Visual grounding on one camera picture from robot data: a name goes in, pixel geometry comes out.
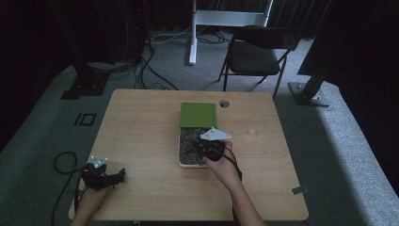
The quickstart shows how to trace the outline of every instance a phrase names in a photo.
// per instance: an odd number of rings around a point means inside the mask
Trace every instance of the wooden table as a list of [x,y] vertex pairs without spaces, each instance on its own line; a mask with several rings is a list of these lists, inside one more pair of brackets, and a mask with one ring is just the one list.
[[[212,172],[179,165],[182,102],[216,104],[218,128],[232,135],[243,184],[263,219],[308,217],[303,195],[291,190],[299,182],[269,94],[117,89],[91,154],[109,159],[108,174],[126,168],[126,177],[95,219],[232,220],[229,192]],[[250,137],[254,122],[258,136]]]

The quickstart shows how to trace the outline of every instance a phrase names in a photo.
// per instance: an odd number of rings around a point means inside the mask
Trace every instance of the gray carpet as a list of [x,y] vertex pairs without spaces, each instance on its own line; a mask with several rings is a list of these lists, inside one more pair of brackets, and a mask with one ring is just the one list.
[[[300,42],[288,59],[276,99],[282,128],[294,160],[300,184],[310,192],[305,200],[311,226],[319,225],[399,225],[399,200],[377,164],[356,120],[337,87],[324,83],[321,90],[330,107],[298,106],[288,82],[307,82],[308,76],[296,75],[311,46]],[[216,83],[227,43],[199,42],[197,64],[188,65],[189,40],[174,39],[153,44],[155,54],[150,66],[159,75],[145,70],[143,81],[148,89],[222,90]],[[150,55],[148,47],[143,56]],[[92,64],[109,68],[104,64]],[[107,104],[115,89],[140,89],[136,82],[140,67],[113,73],[103,96],[82,96],[75,101],[61,101],[76,73],[72,67],[54,79],[34,110],[0,153],[0,225],[51,225],[56,199],[68,180],[54,169],[54,159],[63,152],[77,155],[77,166],[88,159],[100,128]],[[228,91],[272,93],[276,77],[257,85],[259,78],[232,77]],[[79,114],[97,117],[91,126],[75,125]],[[71,170],[71,155],[61,156],[57,164]],[[72,189],[76,175],[56,210],[56,225],[68,225]],[[268,225],[306,225],[304,222],[267,222]],[[93,222],[93,225],[130,225],[131,222]],[[194,225],[193,222],[142,222],[142,225]]]

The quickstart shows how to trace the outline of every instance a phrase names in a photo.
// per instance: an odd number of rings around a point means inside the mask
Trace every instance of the forearm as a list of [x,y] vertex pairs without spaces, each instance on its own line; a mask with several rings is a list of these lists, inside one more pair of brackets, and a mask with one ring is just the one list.
[[249,195],[247,194],[242,184],[239,184],[229,189],[229,191],[231,194],[234,212],[242,226],[266,225],[259,215],[258,211],[255,209],[255,206],[253,205]]

